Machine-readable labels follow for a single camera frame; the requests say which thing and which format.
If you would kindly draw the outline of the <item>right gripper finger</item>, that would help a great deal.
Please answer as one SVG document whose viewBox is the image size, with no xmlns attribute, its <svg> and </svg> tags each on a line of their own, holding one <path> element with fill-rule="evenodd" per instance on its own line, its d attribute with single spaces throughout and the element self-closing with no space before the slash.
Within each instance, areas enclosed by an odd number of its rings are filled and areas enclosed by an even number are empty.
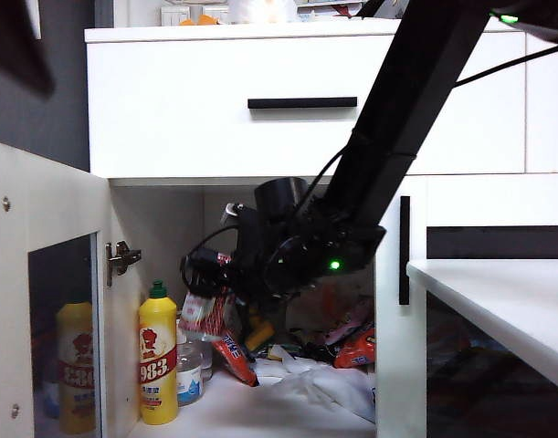
<svg viewBox="0 0 558 438">
<path fill-rule="evenodd" d="M 238 341 L 244 341 L 252 331 L 250 319 L 250 295 L 241 289 L 230 287 L 227 291 L 226 326 Z"/>
<path fill-rule="evenodd" d="M 217 252 L 193 252 L 184 258 L 184 282 L 188 291 L 198 297 L 220 294 Z"/>
</svg>

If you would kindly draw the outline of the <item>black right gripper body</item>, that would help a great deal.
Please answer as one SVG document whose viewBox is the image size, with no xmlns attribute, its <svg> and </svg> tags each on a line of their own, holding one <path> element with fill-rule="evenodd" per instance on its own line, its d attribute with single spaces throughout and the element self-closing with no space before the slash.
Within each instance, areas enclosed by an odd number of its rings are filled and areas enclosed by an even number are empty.
<svg viewBox="0 0 558 438">
<path fill-rule="evenodd" d="M 233 253 L 215 251 L 215 279 L 239 300 L 278 300 L 264 274 L 264 240 L 258 235 L 240 235 Z"/>
</svg>

